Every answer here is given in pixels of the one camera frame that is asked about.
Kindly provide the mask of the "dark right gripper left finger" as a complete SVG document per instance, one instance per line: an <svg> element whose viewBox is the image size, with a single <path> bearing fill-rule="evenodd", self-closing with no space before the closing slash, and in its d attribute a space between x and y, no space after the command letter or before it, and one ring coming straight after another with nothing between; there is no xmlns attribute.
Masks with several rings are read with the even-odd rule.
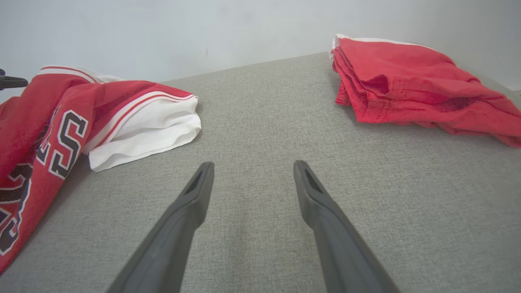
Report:
<svg viewBox="0 0 521 293"><path fill-rule="evenodd" d="M200 165L107 293L180 293L194 232L206 219L214 176L213 162Z"/></svg>

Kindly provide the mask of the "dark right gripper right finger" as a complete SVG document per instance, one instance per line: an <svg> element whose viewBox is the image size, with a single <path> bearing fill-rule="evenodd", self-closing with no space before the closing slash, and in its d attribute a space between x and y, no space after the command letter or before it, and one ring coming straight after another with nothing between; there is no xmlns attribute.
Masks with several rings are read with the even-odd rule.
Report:
<svg viewBox="0 0 521 293"><path fill-rule="evenodd" d="M298 204L313 230L328 293L399 293L399 289L307 162L295 161Z"/></svg>

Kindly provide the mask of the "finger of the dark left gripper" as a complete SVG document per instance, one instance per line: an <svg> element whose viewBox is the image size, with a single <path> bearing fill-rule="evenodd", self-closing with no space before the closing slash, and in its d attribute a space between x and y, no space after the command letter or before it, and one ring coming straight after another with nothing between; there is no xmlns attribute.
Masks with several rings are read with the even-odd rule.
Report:
<svg viewBox="0 0 521 293"><path fill-rule="evenodd" d="M0 91L11 88L23 88L28 85L28 80L18 77L0 75Z"/></svg>

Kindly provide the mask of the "red jersey white sleeves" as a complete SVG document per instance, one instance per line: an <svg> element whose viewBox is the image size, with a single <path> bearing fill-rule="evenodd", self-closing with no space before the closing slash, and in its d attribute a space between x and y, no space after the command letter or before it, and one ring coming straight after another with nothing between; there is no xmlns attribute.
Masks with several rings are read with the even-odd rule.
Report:
<svg viewBox="0 0 521 293"><path fill-rule="evenodd" d="M156 82L46 66L0 104L0 275L81 155L98 172L188 144L202 129L198 102Z"/></svg>

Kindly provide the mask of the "red shorts white stripe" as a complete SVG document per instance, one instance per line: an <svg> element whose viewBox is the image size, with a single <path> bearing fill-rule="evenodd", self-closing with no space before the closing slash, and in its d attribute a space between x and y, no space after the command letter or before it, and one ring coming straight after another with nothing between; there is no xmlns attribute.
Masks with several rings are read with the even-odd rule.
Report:
<svg viewBox="0 0 521 293"><path fill-rule="evenodd" d="M340 76L336 102L358 122L439 127L521 149L521 110L433 48L337 34L329 57Z"/></svg>

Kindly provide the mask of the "grey fabric sofa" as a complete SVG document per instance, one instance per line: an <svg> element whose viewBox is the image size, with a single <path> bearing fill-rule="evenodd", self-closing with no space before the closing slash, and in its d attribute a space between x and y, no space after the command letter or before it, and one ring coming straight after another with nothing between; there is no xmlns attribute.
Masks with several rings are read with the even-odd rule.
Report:
<svg viewBox="0 0 521 293"><path fill-rule="evenodd" d="M201 163L215 164L181 293L325 293L293 164L307 161L402 293L521 293L521 149L361 124L327 53L167 85L199 97L188 145L95 173L82 156L0 293L105 293Z"/></svg>

